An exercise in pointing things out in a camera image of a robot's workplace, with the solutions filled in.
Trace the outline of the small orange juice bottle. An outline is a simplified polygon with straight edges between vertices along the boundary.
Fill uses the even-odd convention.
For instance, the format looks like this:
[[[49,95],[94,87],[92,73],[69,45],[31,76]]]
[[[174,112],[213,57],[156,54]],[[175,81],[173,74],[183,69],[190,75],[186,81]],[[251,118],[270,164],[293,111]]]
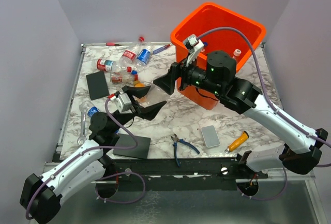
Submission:
[[[141,83],[139,80],[135,80],[134,83],[133,83],[133,86],[134,86],[135,88],[143,88],[143,87],[147,87],[147,88],[148,88],[147,92],[149,91],[149,89],[150,89],[150,87],[151,87],[150,85],[147,86],[147,85]],[[137,97],[137,96],[135,96],[135,98],[137,99],[138,102],[140,102],[140,103],[144,103],[144,102],[146,102],[146,96],[147,96],[147,95],[145,95],[145,96],[143,96],[143,97],[140,97],[140,98]]]

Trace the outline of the clear bottle blue label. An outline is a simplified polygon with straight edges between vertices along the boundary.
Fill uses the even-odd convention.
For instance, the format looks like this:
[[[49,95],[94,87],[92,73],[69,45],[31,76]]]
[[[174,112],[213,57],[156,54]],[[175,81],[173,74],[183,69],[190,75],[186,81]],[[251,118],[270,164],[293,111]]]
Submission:
[[[143,70],[149,62],[153,46],[151,44],[145,45],[140,51],[138,56],[134,61],[134,66],[136,71]]]

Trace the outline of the red cap clear bottle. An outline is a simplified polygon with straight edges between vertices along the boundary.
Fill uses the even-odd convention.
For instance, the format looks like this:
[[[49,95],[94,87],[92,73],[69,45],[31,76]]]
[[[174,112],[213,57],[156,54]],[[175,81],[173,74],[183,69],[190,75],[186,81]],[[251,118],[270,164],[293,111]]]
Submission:
[[[133,84],[134,81],[138,79],[138,73],[133,70],[132,72],[126,73],[111,73],[110,74],[110,82],[113,84],[125,83],[125,84]]]

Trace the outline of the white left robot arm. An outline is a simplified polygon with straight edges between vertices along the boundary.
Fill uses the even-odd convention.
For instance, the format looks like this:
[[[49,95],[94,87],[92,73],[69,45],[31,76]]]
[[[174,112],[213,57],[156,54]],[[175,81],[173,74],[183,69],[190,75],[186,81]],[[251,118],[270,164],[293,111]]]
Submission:
[[[121,92],[107,97],[101,112],[95,106],[88,109],[90,137],[69,157],[56,167],[38,176],[26,178],[20,197],[25,208],[25,218],[38,223],[48,223],[59,212],[61,205],[87,184],[114,175],[112,160],[107,155],[119,140],[119,129],[135,139],[124,126],[135,117],[153,120],[165,101],[143,107],[136,99],[145,96],[149,87],[124,86]]]

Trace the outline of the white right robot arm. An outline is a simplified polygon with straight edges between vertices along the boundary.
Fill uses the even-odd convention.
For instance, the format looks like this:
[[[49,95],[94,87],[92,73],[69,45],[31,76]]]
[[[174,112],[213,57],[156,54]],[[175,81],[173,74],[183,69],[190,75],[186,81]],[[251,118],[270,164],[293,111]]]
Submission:
[[[309,128],[268,102],[266,95],[251,82],[236,77],[236,61],[223,51],[208,54],[206,69],[186,59],[173,62],[167,74],[153,83],[172,95],[177,79],[179,90],[188,86],[215,95],[226,108],[255,120],[278,136],[283,146],[260,152],[245,152],[237,171],[249,178],[255,172],[284,167],[305,175],[315,168],[321,158],[320,147],[328,133],[324,129]]]

